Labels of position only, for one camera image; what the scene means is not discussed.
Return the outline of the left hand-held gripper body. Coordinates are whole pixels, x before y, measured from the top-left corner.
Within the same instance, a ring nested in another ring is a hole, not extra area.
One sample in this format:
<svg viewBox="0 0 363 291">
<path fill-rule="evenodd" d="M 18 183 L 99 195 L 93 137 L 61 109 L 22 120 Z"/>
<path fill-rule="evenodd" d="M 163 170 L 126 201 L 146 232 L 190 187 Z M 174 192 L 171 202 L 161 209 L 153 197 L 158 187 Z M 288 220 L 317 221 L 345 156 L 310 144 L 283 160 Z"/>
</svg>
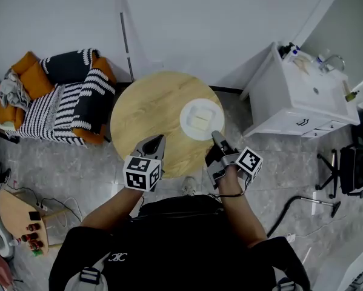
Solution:
<svg viewBox="0 0 363 291">
<path fill-rule="evenodd" d="M 126 188 L 152 192 L 162 178 L 162 156 L 135 150 L 126 156 L 122 171 Z"/>
</svg>

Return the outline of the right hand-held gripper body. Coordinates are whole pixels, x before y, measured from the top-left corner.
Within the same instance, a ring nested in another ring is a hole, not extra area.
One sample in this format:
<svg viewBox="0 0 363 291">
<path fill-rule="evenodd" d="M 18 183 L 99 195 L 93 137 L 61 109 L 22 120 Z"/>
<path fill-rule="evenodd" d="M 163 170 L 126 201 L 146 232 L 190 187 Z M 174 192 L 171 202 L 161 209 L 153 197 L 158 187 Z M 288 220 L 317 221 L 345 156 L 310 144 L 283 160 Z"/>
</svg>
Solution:
<svg viewBox="0 0 363 291">
<path fill-rule="evenodd" d="M 230 165 L 236 167 L 238 177 L 245 181 L 247 188 L 261 170 L 263 159 L 249 147 L 239 152 L 229 147 L 224 150 L 214 145 L 207 153 L 205 162 L 214 189 L 218 188 L 220 179 L 225 176 L 226 169 Z"/>
</svg>

